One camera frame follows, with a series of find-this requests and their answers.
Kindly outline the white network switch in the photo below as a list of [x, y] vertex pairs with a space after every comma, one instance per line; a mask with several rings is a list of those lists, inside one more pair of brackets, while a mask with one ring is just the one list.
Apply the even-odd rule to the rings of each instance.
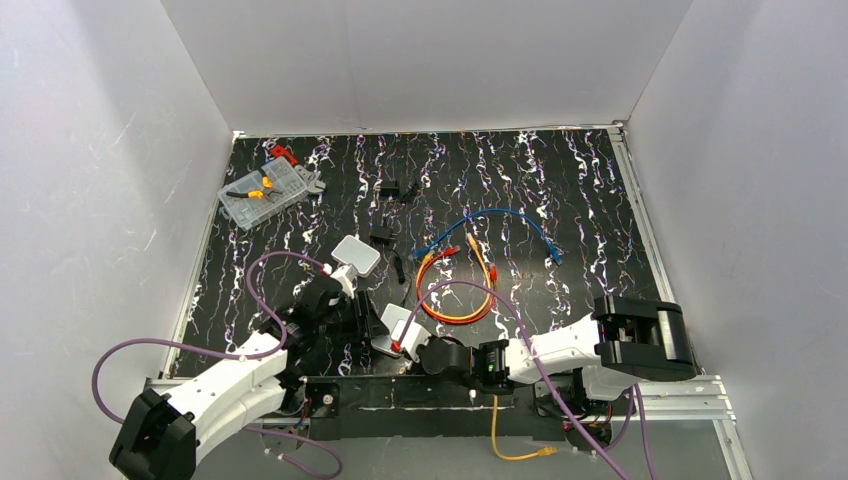
[[332, 250], [340, 266], [351, 267], [359, 277], [369, 276], [381, 260], [381, 254], [353, 235], [346, 235]]
[[390, 334], [395, 325], [402, 320], [410, 321], [412, 315], [410, 310], [402, 308], [395, 304], [388, 304], [380, 316], [381, 321], [386, 325], [389, 334], [386, 336], [372, 338], [370, 341], [371, 347], [379, 353], [383, 353], [391, 358], [400, 358], [404, 354], [396, 355], [390, 352]]

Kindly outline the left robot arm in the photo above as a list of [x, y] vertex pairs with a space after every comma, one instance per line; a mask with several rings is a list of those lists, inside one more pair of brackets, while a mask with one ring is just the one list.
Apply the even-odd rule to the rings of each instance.
[[232, 354], [163, 393], [132, 402], [110, 451], [127, 479], [189, 479], [218, 445], [281, 409], [298, 388], [297, 365], [322, 333], [392, 341], [397, 306], [377, 316], [363, 289], [338, 275], [309, 283], [290, 311], [277, 312]]

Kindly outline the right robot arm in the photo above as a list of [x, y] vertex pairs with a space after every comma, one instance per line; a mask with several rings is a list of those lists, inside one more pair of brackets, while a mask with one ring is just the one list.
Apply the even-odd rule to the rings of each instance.
[[642, 379], [675, 382], [697, 374], [679, 305], [616, 296], [596, 298], [593, 313], [529, 340], [468, 347], [426, 333], [411, 345], [395, 343], [426, 374], [498, 395], [545, 374], [574, 373], [578, 398], [611, 402]]

